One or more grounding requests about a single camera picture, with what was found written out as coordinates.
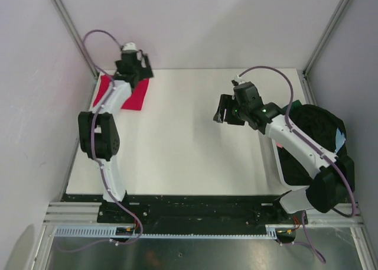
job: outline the gray wall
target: gray wall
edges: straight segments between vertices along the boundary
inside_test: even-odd
[[[0,0],[0,13],[0,269],[22,270],[93,79],[50,0]]]
[[[378,0],[354,0],[309,79],[318,104],[346,123],[356,197],[378,252]]]
[[[103,28],[134,41],[154,69],[303,69],[340,0],[63,1],[81,35]],[[114,68],[107,40],[88,42],[98,64]]]

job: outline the white table surface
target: white table surface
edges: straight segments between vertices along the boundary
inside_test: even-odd
[[[259,134],[249,126],[213,121],[222,93],[241,69],[154,70],[141,111],[121,110],[115,121],[118,164],[128,194],[264,195],[287,189],[267,177]],[[282,70],[305,103],[295,69]],[[244,76],[265,103],[285,106],[289,87],[264,69]],[[102,194],[99,170],[80,147],[67,194]]]

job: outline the black cloth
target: black cloth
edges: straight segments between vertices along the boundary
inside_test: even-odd
[[[309,137],[325,149],[336,150],[336,131],[339,129],[347,137],[344,122],[329,111],[314,105],[299,106],[290,111],[290,119]],[[344,144],[337,155],[347,154]],[[291,186],[308,186],[311,177],[304,167],[285,149],[278,148],[283,177]]]

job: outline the red cloth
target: red cloth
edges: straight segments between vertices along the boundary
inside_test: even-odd
[[[144,97],[147,92],[149,79],[145,79],[139,82],[131,97],[125,101],[122,106],[122,109],[132,109],[132,110],[141,110],[143,106]],[[99,87],[99,92],[93,102],[95,106],[106,93],[106,90],[109,88],[110,78],[105,75],[101,76],[101,84]]]

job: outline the wire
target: wire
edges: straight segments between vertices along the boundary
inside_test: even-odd
[[[239,77],[242,77],[244,74],[246,74],[246,73],[248,73],[248,72],[250,72],[251,70],[254,70],[254,69],[268,69],[268,70],[272,70],[272,71],[277,72],[278,74],[280,74],[286,80],[286,82],[288,82],[289,88],[290,88],[290,101],[289,101],[289,105],[288,105],[288,108],[287,108],[286,113],[285,113],[285,122],[286,122],[286,125],[288,126],[288,128],[290,129],[291,132],[293,132],[303,142],[305,142],[308,146],[310,146],[319,156],[323,157],[323,159],[325,159],[325,161],[328,164],[330,164],[336,170],[336,172],[340,176],[341,180],[343,181],[343,183],[344,183],[344,185],[345,185],[345,187],[346,187],[346,189],[348,191],[348,195],[350,197],[350,201],[351,201],[351,205],[352,205],[352,211],[351,211],[351,214],[344,214],[341,211],[338,211],[337,213],[340,214],[340,215],[342,215],[342,216],[344,216],[344,217],[353,217],[354,215],[356,215],[357,207],[356,207],[356,202],[354,200],[353,191],[351,190],[351,188],[349,186],[349,183],[348,183],[346,177],[344,176],[343,172],[339,169],[338,166],[336,166],[336,164],[334,162],[331,161],[331,159],[329,159],[326,155],[324,155],[324,153],[320,149],[318,149],[311,141],[309,141],[302,133],[300,133],[300,131],[297,131],[293,127],[293,125],[290,123],[289,113],[290,113],[291,106],[292,106],[292,103],[293,103],[294,90],[293,90],[293,85],[291,84],[289,78],[285,74],[283,74],[280,70],[278,70],[276,68],[273,68],[273,67],[270,67],[270,66],[255,66],[255,67],[251,67],[251,68],[243,71],[239,75]]]
[[[301,222],[298,220],[298,218],[296,216],[293,216],[293,219],[294,219],[294,223],[295,223],[295,229],[294,230],[298,230],[301,227]]]
[[[288,108],[287,108],[286,113],[285,113],[286,125],[288,126],[288,128],[290,129],[291,132],[293,132],[303,142],[305,142],[308,146],[310,146],[320,157],[323,157],[323,159],[325,159],[325,161],[328,164],[330,164],[336,170],[336,172],[340,176],[341,180],[343,181],[343,183],[344,183],[344,185],[345,185],[345,187],[348,191],[350,201],[351,201],[351,205],[352,205],[352,211],[351,211],[351,214],[344,214],[343,212],[341,212],[341,211],[339,211],[335,208],[333,208],[333,210],[335,212],[337,212],[338,214],[344,216],[344,217],[353,217],[356,214],[356,202],[354,201],[353,192],[352,192],[352,190],[349,186],[349,183],[348,183],[346,177],[344,176],[343,172],[336,166],[336,164],[334,162],[332,162],[326,155],[324,155],[324,153],[320,149],[318,149],[311,141],[307,140],[307,138],[302,133],[300,133],[300,131],[297,131],[296,129],[294,129],[293,125],[290,123],[289,113],[290,113],[291,106],[292,106],[292,103],[293,103],[294,90],[293,90],[293,85],[290,82],[289,78],[285,74],[283,74],[280,70],[273,68],[273,67],[270,67],[270,66],[254,66],[254,67],[251,67],[251,68],[243,71],[241,74],[239,74],[239,77],[242,77],[244,74],[246,74],[246,73],[248,73],[248,72],[250,72],[251,70],[254,70],[254,69],[272,70],[272,71],[280,74],[286,80],[286,82],[288,82],[289,88],[290,88],[290,101],[289,101],[289,105],[288,105]],[[304,217],[305,217],[305,211],[302,212],[302,226],[303,226],[303,230],[305,232],[306,238],[308,240],[308,244],[304,243],[304,242],[295,242],[295,243],[292,243],[292,244],[302,245],[302,246],[306,246],[306,247],[312,249],[312,251],[315,253],[315,255],[320,260],[320,262],[325,264],[326,260],[325,260],[324,256],[312,244],[312,240],[311,240],[311,238],[310,238],[310,236],[307,232],[307,228],[305,226]]]
[[[134,232],[138,229],[139,223],[134,219]]]
[[[104,31],[104,30],[91,30],[89,32],[87,32],[85,35],[84,35],[84,38],[83,38],[83,47],[84,47],[84,50],[86,51],[89,59],[90,59],[90,62],[92,63],[92,65],[98,70],[100,71],[101,73],[103,73],[104,75],[106,75],[110,81],[111,81],[111,84],[112,84],[112,90],[110,90],[110,92],[105,96],[104,100],[100,103],[100,105],[98,106],[98,109],[96,110],[96,112],[94,113],[93,115],[93,119],[92,119],[92,125],[91,125],[91,131],[90,131],[90,148],[91,148],[91,152],[92,152],[92,157],[93,157],[93,160],[96,161],[99,165],[99,168],[100,168],[100,172],[101,172],[101,179],[102,179],[102,182],[105,186],[105,190],[106,192],[108,193],[109,197],[123,210],[125,211],[127,214],[129,214],[130,216],[132,216],[134,218],[134,220],[137,222],[137,226],[140,226],[140,229],[141,231],[138,233],[138,235],[133,238],[133,239],[128,239],[126,242],[116,242],[115,245],[118,246],[118,245],[130,245],[131,243],[134,243],[136,242],[143,234],[143,224],[142,222],[140,221],[140,219],[134,214],[132,213],[131,211],[129,211],[126,207],[124,207],[122,204],[120,204],[118,202],[118,200],[114,197],[114,195],[112,194],[112,191],[111,189],[109,188],[107,182],[106,182],[106,179],[105,179],[105,174],[104,174],[104,165],[101,163],[101,161],[99,159],[97,159],[96,157],[96,151],[95,151],[95,128],[96,128],[96,119],[100,113],[100,110],[102,108],[102,105],[104,105],[107,100],[109,100],[109,98],[111,97],[111,95],[113,94],[113,92],[115,91],[115,81],[114,81],[114,78],[113,76],[111,76],[110,74],[108,74],[107,72],[105,72],[105,70],[103,70],[100,66],[98,66],[93,60],[92,58],[90,57],[90,54],[88,53],[88,50],[87,50],[87,47],[85,45],[85,42],[87,41],[89,35],[95,33],[95,32],[99,32],[99,33],[102,33],[102,34],[106,34],[108,35],[118,46],[119,49],[121,49],[121,44],[117,41],[117,39],[112,35],[110,34],[109,32],[107,31]],[[98,243],[102,243],[102,242],[107,242],[107,241],[110,241],[112,242],[113,240],[112,239],[100,239],[100,240],[97,240],[95,242],[92,242],[86,246],[83,246],[81,248],[78,248],[78,249],[72,249],[72,250],[64,250],[62,249],[61,247],[59,247],[59,245],[56,243],[56,248],[60,251],[60,252],[64,252],[64,253],[74,253],[74,252],[79,252],[79,251],[83,251],[93,245],[97,245]]]
[[[297,220],[298,223],[300,224],[298,218],[296,216],[294,216],[294,220]],[[321,254],[321,252],[315,248],[314,244],[312,243],[312,240],[308,234],[308,231],[307,231],[307,228],[306,228],[306,225],[305,225],[305,211],[302,212],[302,225],[303,225],[303,231],[305,232],[305,236],[308,240],[308,243],[305,243],[305,242],[289,242],[289,243],[282,243],[278,238],[277,238],[277,242],[279,243],[280,246],[282,245],[285,245],[285,246],[289,246],[289,245],[301,245],[301,246],[305,246],[306,248],[309,248],[310,250],[312,250],[312,252],[315,254],[315,256],[319,259],[319,261],[323,264],[326,264],[327,261],[325,260],[325,257],[323,254]]]
[[[85,245],[85,246],[83,246],[83,247],[81,247],[81,248],[70,249],[70,250],[62,249],[62,248],[58,245],[58,243],[55,243],[54,246],[55,246],[55,248],[56,248],[58,251],[60,251],[60,252],[63,252],[63,253],[75,253],[75,252],[83,251],[83,250],[85,250],[85,249],[87,249],[87,248],[90,248],[90,247],[92,247],[92,246],[94,246],[94,245],[97,245],[98,243],[102,243],[102,242],[109,242],[109,239],[99,239],[99,240],[96,240],[95,242],[92,242],[92,243],[90,243],[90,244],[88,244],[88,245]]]
[[[90,34],[93,34],[94,32],[101,32],[103,34],[106,34],[108,35],[110,38],[112,38],[112,40],[118,45],[119,48],[121,48],[121,45],[120,43],[117,41],[117,39],[112,36],[111,34],[109,34],[107,31],[103,31],[103,30],[91,30],[89,31],[83,38],[83,46],[84,46],[84,49],[87,51],[87,48],[86,48],[86,45],[85,45],[85,42],[88,38],[88,36]],[[105,179],[105,174],[104,174],[104,165],[101,163],[101,161],[99,159],[97,159],[96,157],[96,151],[95,151],[95,128],[96,128],[96,119],[97,119],[97,116],[99,115],[100,111],[101,111],[101,108],[102,108],[102,105],[104,105],[107,100],[111,97],[111,95],[113,94],[113,92],[115,91],[115,81],[114,81],[114,78],[113,76],[107,74],[102,68],[100,68],[96,63],[93,62],[93,60],[91,59],[90,60],[92,62],[92,64],[95,66],[95,68],[97,68],[100,72],[102,72],[103,74],[107,75],[108,78],[110,78],[110,81],[112,82],[112,87],[113,89],[110,90],[110,92],[106,95],[106,97],[104,98],[104,100],[101,102],[101,104],[98,106],[98,109],[95,111],[94,115],[93,115],[93,119],[92,119],[92,125],[91,125],[91,130],[90,130],[90,149],[91,149],[91,152],[92,152],[92,157],[93,157],[93,160],[96,161],[99,165],[99,168],[100,168],[100,172],[101,172],[101,179],[102,179],[102,182],[105,186],[105,190],[106,192],[108,193],[109,197],[123,210],[125,211],[127,214],[129,214],[130,216],[132,216],[137,222],[138,222],[138,225],[141,229],[141,231],[138,233],[137,237],[134,238],[134,239],[130,239],[128,240],[127,242],[120,242],[119,244],[120,245],[130,245],[131,243],[134,243],[136,242],[140,237],[141,235],[143,234],[143,224],[142,222],[140,221],[140,219],[134,214],[132,213],[131,211],[129,211],[125,206],[123,206],[122,204],[120,204],[118,202],[118,200],[114,197],[114,195],[112,194],[112,191],[110,190],[107,182],[106,182],[106,179]]]

